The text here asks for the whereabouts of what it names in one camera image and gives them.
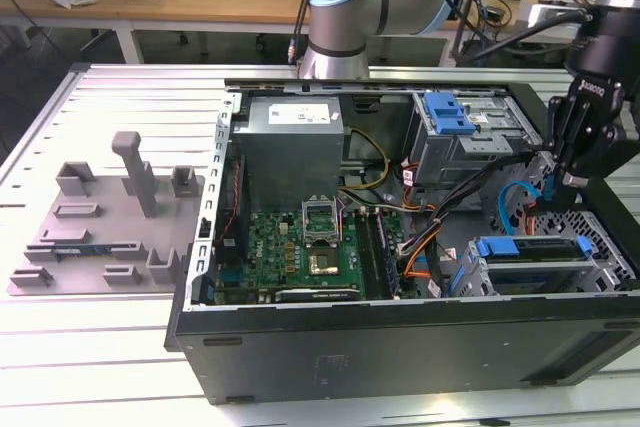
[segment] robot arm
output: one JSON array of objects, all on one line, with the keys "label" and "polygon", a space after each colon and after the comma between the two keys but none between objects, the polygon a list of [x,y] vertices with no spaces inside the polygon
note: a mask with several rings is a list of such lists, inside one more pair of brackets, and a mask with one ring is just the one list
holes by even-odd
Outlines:
[{"label": "robot arm", "polygon": [[450,8],[444,0],[310,0],[309,46],[300,77],[366,79],[366,38],[437,30]]},{"label": "robot arm", "polygon": [[569,92],[549,103],[553,199],[567,210],[577,188],[605,178],[640,153],[640,0],[595,0],[571,47]]}]

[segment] slotted metal table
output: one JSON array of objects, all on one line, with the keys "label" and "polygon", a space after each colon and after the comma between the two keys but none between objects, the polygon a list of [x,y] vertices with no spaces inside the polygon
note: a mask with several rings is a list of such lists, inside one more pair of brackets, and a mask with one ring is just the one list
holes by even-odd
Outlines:
[{"label": "slotted metal table", "polygon": [[[123,175],[116,130],[137,130],[154,171],[194,165],[214,142],[225,78],[292,78],[285,67],[91,66],[70,72],[0,168],[0,282],[20,265],[58,192],[64,161]],[[377,79],[526,82],[542,98],[566,92],[551,70],[373,68]],[[640,163],[609,179],[640,217]],[[0,293],[0,425],[637,426],[640,349],[576,387],[212,407],[180,353],[163,348],[169,294],[11,298]],[[420,345],[435,355],[437,345]]]}]

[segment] sticker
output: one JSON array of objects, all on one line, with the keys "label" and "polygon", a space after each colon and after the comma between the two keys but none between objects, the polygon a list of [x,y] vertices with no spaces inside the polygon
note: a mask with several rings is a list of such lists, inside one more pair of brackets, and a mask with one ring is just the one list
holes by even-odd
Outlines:
[{"label": "sticker", "polygon": [[413,187],[413,172],[410,170],[403,170],[402,178],[404,179],[404,185]]},{"label": "sticker", "polygon": [[431,295],[436,298],[440,298],[442,296],[442,290],[440,289],[440,287],[438,287],[438,284],[433,281],[433,279],[429,279],[429,285],[427,285],[427,289],[429,289]]},{"label": "sticker", "polygon": [[54,254],[59,255],[80,255],[80,249],[55,249],[53,251]]},{"label": "sticker", "polygon": [[273,104],[269,123],[277,125],[330,124],[329,104]]},{"label": "sticker", "polygon": [[446,255],[441,255],[440,256],[440,261],[441,262],[446,262],[447,260],[457,260],[458,257],[456,256],[456,248],[455,247],[451,247],[450,249],[444,249],[444,253]]},{"label": "sticker", "polygon": [[489,119],[484,114],[467,114],[467,119],[472,124],[488,124]]}]

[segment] wooden table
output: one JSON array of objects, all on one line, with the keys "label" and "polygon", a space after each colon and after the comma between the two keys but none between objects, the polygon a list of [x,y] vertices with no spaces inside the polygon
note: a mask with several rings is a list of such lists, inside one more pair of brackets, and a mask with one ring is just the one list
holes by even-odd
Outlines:
[{"label": "wooden table", "polygon": [[[125,61],[132,64],[143,62],[136,30],[290,34],[300,4],[300,0],[97,0],[93,5],[67,10],[51,0],[16,1],[41,27],[114,30]],[[507,3],[514,18],[505,31],[513,28],[520,6],[520,2]],[[487,0],[487,4],[499,6],[495,0]],[[10,0],[0,0],[0,24],[31,25]],[[446,22],[439,32],[429,35],[447,41],[441,65],[450,64],[447,49],[457,25]]]}]

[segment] yellow wire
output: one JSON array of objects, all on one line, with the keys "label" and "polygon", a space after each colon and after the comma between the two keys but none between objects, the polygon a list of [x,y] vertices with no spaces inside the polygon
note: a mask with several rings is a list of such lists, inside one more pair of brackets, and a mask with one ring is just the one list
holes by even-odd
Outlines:
[{"label": "yellow wire", "polygon": [[353,132],[357,132],[362,137],[364,137],[369,142],[371,142],[371,145],[373,145],[376,148],[376,150],[380,153],[380,155],[382,155],[382,159],[384,160],[384,170],[382,171],[382,175],[380,176],[380,178],[378,180],[374,180],[373,182],[369,182],[367,184],[361,184],[361,185],[345,185],[344,187],[340,187],[340,190],[345,190],[345,189],[349,189],[349,190],[373,189],[374,187],[379,186],[380,184],[382,184],[386,180],[387,176],[389,175],[389,163],[391,161],[387,158],[387,154],[384,153],[384,150],[382,150],[382,147],[380,147],[380,145],[375,140],[373,140],[371,137],[369,137],[367,134],[365,134],[360,129],[351,128],[351,130]]}]

